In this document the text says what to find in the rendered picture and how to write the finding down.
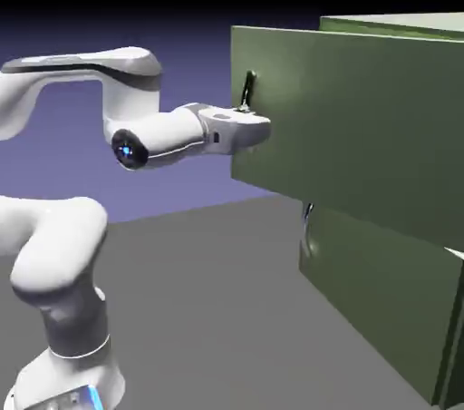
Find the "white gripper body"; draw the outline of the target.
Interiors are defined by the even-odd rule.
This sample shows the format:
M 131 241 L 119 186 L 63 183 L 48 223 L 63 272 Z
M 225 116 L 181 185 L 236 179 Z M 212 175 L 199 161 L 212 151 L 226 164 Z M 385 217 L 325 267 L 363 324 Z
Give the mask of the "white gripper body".
M 238 112 L 234 119 L 231 152 L 236 153 L 254 147 L 270 136 L 271 121 L 251 112 Z

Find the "dark metal door handle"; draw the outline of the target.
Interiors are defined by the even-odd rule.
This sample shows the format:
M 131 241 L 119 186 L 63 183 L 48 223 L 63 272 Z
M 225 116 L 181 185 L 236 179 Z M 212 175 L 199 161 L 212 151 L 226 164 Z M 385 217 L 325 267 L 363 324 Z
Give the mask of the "dark metal door handle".
M 251 98 L 253 95 L 254 91 L 254 86 L 255 86 L 255 81 L 256 81 L 256 72 L 253 70 L 248 70 L 246 72 L 246 79 L 243 85 L 241 97 L 240 97 L 240 103 L 236 110 L 238 112 L 250 112 L 250 103 L 251 103 Z

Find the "green cabinet door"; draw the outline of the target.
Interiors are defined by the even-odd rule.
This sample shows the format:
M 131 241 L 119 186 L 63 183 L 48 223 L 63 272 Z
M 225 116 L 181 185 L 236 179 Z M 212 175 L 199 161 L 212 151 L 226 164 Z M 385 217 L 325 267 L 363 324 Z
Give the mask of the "green cabinet door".
M 429 404 L 464 405 L 464 254 L 314 205 L 299 269 Z
M 232 176 L 464 252 L 464 41 L 235 26 L 270 138 Z

